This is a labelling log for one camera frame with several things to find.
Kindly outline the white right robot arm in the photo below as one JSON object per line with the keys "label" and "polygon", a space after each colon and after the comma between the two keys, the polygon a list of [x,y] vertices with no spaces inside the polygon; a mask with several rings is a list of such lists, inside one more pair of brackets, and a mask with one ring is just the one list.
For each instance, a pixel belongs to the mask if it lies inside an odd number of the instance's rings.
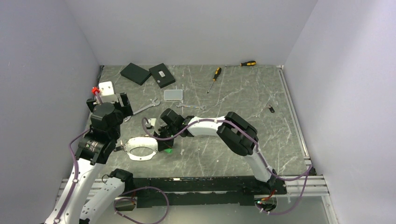
{"label": "white right robot arm", "polygon": [[259,146],[257,130],[235,112],[217,118],[183,117],[172,109],[160,116],[164,125],[156,124],[154,138],[171,146],[178,137],[219,137],[236,155],[245,159],[257,180],[257,187],[264,194],[285,194],[285,182],[269,165]]}

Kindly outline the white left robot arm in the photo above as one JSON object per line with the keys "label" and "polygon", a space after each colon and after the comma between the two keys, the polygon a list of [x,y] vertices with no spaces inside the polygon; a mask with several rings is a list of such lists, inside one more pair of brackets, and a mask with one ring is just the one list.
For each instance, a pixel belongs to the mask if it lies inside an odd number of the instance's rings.
{"label": "white left robot arm", "polygon": [[133,115],[127,94],[121,93],[120,98],[114,103],[95,104],[93,99],[87,100],[92,113],[91,124],[77,137],[80,141],[77,150],[71,152],[71,175],[45,223],[93,224],[117,196],[128,196],[133,192],[133,174],[117,168],[110,173],[104,187],[87,201],[97,175],[104,168],[110,154],[117,149],[124,118]]}

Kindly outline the key with green tag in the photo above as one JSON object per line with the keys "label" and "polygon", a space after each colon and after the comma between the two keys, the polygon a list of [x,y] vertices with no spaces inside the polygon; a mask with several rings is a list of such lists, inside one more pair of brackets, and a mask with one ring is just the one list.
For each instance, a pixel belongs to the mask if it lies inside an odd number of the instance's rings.
{"label": "key with green tag", "polygon": [[171,148],[165,149],[164,151],[169,153],[169,154],[172,153],[172,149]]}

